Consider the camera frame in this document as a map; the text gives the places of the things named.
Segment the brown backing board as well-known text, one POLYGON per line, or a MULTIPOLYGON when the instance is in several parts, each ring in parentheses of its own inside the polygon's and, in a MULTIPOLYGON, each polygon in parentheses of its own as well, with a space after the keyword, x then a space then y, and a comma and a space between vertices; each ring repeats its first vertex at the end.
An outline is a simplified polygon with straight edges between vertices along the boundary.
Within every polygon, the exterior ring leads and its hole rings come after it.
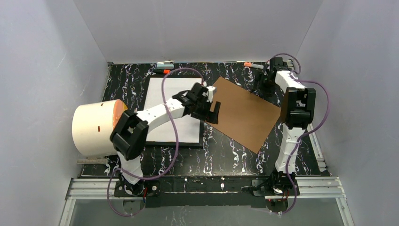
POLYGON ((258 153, 280 116, 280 108, 219 77, 213 100, 221 103, 218 124, 211 126, 248 150, 258 153))

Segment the black picture frame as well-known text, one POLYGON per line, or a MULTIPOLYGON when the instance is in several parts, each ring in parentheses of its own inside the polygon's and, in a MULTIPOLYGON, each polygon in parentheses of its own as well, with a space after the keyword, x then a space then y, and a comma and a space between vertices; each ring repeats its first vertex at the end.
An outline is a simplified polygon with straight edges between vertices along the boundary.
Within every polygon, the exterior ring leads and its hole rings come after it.
MULTIPOLYGON (((163 74, 150 75, 144 82, 144 102, 138 110, 147 110, 162 103, 161 82, 163 74)), ((200 83, 201 78, 189 75, 171 75, 165 81, 165 98, 183 90, 191 90, 194 83, 200 83)), ((178 132, 180 147, 203 147, 204 122, 190 116, 174 120, 178 132)), ((172 123, 167 122, 154 130, 147 136, 147 145, 151 146, 175 146, 176 137, 172 123)))

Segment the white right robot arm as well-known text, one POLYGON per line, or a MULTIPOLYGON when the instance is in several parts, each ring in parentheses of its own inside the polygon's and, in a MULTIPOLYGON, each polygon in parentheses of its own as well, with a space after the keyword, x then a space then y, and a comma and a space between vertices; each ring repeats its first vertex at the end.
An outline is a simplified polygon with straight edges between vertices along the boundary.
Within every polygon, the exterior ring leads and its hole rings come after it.
POLYGON ((281 57, 269 61, 254 88, 266 97, 272 96, 277 88, 284 92, 279 117, 283 123, 283 139, 275 169, 291 175, 295 172, 299 140, 314 118, 316 91, 301 84, 281 57))

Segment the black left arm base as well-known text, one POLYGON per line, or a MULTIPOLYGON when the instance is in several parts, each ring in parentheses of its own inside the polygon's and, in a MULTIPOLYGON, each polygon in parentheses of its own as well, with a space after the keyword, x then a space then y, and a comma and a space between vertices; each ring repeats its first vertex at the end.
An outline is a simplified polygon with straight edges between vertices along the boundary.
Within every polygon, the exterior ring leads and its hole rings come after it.
POLYGON ((114 189, 115 197, 158 197, 159 195, 160 181, 158 180, 139 180, 132 185, 122 175, 118 175, 114 189))

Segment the sunflower photo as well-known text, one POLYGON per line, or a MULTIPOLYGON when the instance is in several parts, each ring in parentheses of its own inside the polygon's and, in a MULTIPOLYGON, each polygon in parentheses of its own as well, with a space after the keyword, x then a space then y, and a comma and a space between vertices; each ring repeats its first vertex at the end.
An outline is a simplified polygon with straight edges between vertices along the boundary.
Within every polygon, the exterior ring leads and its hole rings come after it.
MULTIPOLYGON (((166 114, 163 105, 161 85, 164 85, 164 96, 169 100, 173 95, 184 90, 191 90, 195 83, 200 83, 201 78, 166 78, 151 77, 144 104, 146 117, 149 119, 150 128, 147 135, 148 145, 175 145, 176 136, 172 123, 166 114)), ((186 115, 174 118, 178 132, 179 145, 198 145, 200 143, 201 121, 186 115)))

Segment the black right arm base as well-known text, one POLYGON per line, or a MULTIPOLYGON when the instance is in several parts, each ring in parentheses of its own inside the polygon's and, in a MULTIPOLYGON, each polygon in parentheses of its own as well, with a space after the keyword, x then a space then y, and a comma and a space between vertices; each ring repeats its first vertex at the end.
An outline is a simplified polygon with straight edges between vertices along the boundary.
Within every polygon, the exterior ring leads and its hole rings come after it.
POLYGON ((249 186, 241 188, 242 192, 249 192, 254 196, 284 196, 300 194, 298 182, 295 179, 295 173, 290 174, 289 179, 287 174, 282 172, 272 172, 269 177, 257 178, 251 180, 249 186))

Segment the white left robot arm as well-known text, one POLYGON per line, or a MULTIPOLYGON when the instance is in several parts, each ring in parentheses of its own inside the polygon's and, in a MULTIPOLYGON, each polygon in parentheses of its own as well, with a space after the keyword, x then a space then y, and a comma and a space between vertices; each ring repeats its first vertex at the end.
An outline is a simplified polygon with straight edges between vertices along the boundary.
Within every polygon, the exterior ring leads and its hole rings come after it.
POLYGON ((122 179, 131 185, 144 181, 140 155, 145 148, 147 135, 155 128, 186 115, 217 124, 221 103, 213 102, 217 88, 206 83, 195 83, 190 90, 181 91, 162 104, 131 112, 125 110, 110 135, 110 141, 119 156, 122 179))

